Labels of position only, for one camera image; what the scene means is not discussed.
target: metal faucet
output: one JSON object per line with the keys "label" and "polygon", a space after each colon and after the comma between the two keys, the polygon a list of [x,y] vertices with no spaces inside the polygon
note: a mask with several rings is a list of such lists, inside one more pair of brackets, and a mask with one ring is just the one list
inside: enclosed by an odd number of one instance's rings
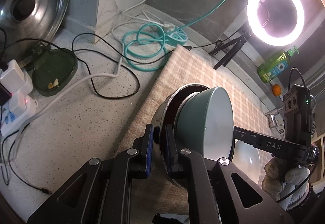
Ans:
{"label": "metal faucet", "polygon": [[[310,95],[310,98],[311,98],[311,100],[314,102],[314,105],[313,105],[313,107],[312,107],[312,109],[311,109],[311,111],[312,111],[312,113],[314,113],[315,112],[315,109],[316,109],[316,105],[317,105],[317,103],[316,103],[316,98],[313,96],[313,95]],[[274,127],[279,127],[279,126],[283,126],[283,125],[285,125],[285,123],[283,123],[283,124],[277,124],[277,120],[275,119],[275,115],[278,115],[279,114],[279,112],[281,111],[281,110],[283,110],[283,107],[284,106],[282,106],[282,107],[279,107],[279,108],[275,108],[275,109],[272,109],[272,110],[270,110],[269,112],[266,112],[265,113],[265,116],[268,118],[268,121],[269,121],[269,127],[270,128],[274,128]]]}
{"label": "metal faucet", "polygon": [[268,118],[270,128],[285,125],[285,123],[278,125],[277,120],[275,119],[275,115],[278,115],[281,110],[283,110],[283,106],[279,107],[279,108],[272,109],[269,112],[265,113],[265,116]]}

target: pot lid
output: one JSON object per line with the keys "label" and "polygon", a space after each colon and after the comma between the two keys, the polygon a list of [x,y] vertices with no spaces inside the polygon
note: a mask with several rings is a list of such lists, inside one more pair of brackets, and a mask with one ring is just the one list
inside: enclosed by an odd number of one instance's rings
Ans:
{"label": "pot lid", "polygon": [[[59,28],[69,0],[0,0],[0,27],[7,33],[7,45],[27,37],[50,41]],[[20,67],[31,60],[37,41],[24,41],[4,52],[4,61],[15,59]]]}

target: small orange fruit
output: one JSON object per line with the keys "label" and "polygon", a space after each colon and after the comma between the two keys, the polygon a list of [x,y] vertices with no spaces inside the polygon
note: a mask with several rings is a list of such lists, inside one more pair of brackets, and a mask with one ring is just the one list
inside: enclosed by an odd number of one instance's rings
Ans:
{"label": "small orange fruit", "polygon": [[274,96],[280,96],[281,95],[281,87],[278,84],[273,85],[272,92],[273,92]]}

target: teal cable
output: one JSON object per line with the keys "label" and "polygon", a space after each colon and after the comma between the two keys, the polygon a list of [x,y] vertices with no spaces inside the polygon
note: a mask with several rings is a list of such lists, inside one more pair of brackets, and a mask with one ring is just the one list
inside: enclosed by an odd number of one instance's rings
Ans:
{"label": "teal cable", "polygon": [[[191,26],[192,24],[204,19],[205,17],[209,16],[211,13],[213,13],[217,8],[219,8],[222,4],[224,4],[226,0],[221,0],[213,9],[211,9],[209,12],[207,12],[206,14],[204,14],[203,16],[195,19],[194,21],[192,22],[189,22],[188,24],[185,24],[183,26],[180,26],[178,28],[175,28],[173,31],[171,32],[168,32],[168,34],[173,34],[175,31],[179,30],[179,29],[183,29],[185,27],[188,27],[188,26]],[[145,31],[142,31],[145,27],[148,27],[148,26],[155,26],[157,27],[161,32],[162,32],[162,35],[160,37],[156,37],[155,35],[149,33],[149,32],[145,32]],[[129,36],[130,34],[135,34],[136,33],[136,40],[133,40],[131,42],[129,42],[128,44],[125,43],[125,39],[127,36]],[[152,37],[152,39],[141,39],[139,38],[139,35],[140,34],[144,34],[144,35],[147,35],[147,36],[150,36]],[[123,36],[123,44],[124,44],[124,54],[125,56],[127,55],[127,53],[135,56],[135,57],[139,57],[139,58],[151,58],[151,57],[154,57],[156,55],[158,55],[161,50],[164,51],[164,53],[166,53],[166,48],[165,48],[165,42],[166,42],[166,33],[164,32],[164,30],[162,29],[161,26],[155,24],[155,23],[147,23],[145,24],[144,26],[142,26],[138,31],[134,30],[134,31],[131,31],[131,32],[128,32],[127,34],[125,34]],[[151,54],[151,55],[139,55],[135,52],[132,52],[131,50],[129,50],[129,46],[132,45],[133,43],[138,43],[140,45],[145,45],[145,44],[149,44],[149,43],[152,43],[152,42],[158,42],[160,43],[160,49],[158,52],[154,53],[154,54]],[[135,69],[139,70],[139,71],[144,71],[144,72],[150,72],[150,71],[156,71],[160,68],[162,68],[165,63],[167,62],[167,58],[165,58],[165,62],[164,64],[160,65],[159,67],[155,67],[155,68],[141,68],[141,67],[138,67],[137,65],[133,64],[130,60],[126,59],[126,61]]]}
{"label": "teal cable", "polygon": [[[145,27],[148,27],[148,26],[155,26],[157,27],[161,33],[162,33],[162,36],[161,37],[157,37],[149,32],[146,32],[146,31],[143,31],[143,29]],[[126,43],[126,37],[128,37],[129,35],[131,34],[136,34],[136,39],[133,40],[133,41],[130,41],[129,43]],[[147,36],[150,36],[152,39],[143,39],[143,38],[140,38],[140,34],[143,34],[143,35],[147,35]],[[142,26],[138,31],[136,30],[133,30],[133,31],[130,31],[128,32],[127,34],[125,34],[123,36],[123,39],[122,39],[122,42],[124,44],[124,55],[126,56],[128,53],[131,54],[132,56],[135,56],[135,57],[138,57],[138,58],[152,58],[152,57],[155,57],[156,55],[158,55],[162,50],[164,51],[164,53],[166,54],[167,53],[167,50],[165,48],[165,43],[166,43],[166,34],[163,30],[162,27],[160,27],[159,25],[155,24],[155,23],[148,23],[148,24],[145,24],[144,26]],[[160,43],[160,49],[159,51],[157,51],[156,53],[154,54],[150,54],[150,55],[141,55],[141,54],[137,54],[136,52],[133,52],[129,49],[130,45],[132,45],[133,43],[138,43],[140,45],[145,45],[145,44],[149,44],[149,43],[153,43],[153,42],[158,42]],[[132,63],[130,60],[126,59],[126,61],[136,70],[139,70],[139,71],[142,71],[142,72],[153,72],[153,71],[156,71],[160,68],[162,68],[165,63],[167,62],[167,57],[165,57],[165,61],[163,64],[161,64],[160,66],[158,67],[154,67],[154,68],[142,68],[142,67],[139,67],[137,65],[135,65],[134,63]]]}
{"label": "teal cable", "polygon": [[201,19],[204,19],[205,17],[207,17],[207,16],[209,16],[211,13],[213,13],[217,8],[219,8],[219,7],[220,7],[220,6],[221,6],[225,1],[226,1],[226,0],[221,0],[221,1],[217,4],[217,6],[215,6],[213,9],[211,9],[208,13],[206,13],[206,14],[204,14],[203,16],[201,16],[201,17],[195,19],[195,20],[192,21],[192,22],[189,22],[188,24],[185,24],[185,25],[183,25],[183,26],[181,26],[181,27],[175,28],[175,30],[169,32],[168,34],[172,34],[172,33],[174,33],[175,31],[177,31],[177,30],[179,30],[179,29],[183,29],[183,28],[185,28],[185,27],[191,26],[192,24],[194,24],[194,23],[200,21]]}

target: gray knit glove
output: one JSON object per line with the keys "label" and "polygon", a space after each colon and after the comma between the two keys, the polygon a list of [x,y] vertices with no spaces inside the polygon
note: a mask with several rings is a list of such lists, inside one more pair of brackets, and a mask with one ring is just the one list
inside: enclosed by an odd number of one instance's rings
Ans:
{"label": "gray knit glove", "polygon": [[[306,167],[285,170],[286,160],[273,157],[264,167],[266,175],[262,182],[262,189],[275,201],[292,192],[309,175]],[[306,181],[291,197],[283,200],[279,205],[285,210],[291,210],[301,204],[307,197],[309,183]]]}

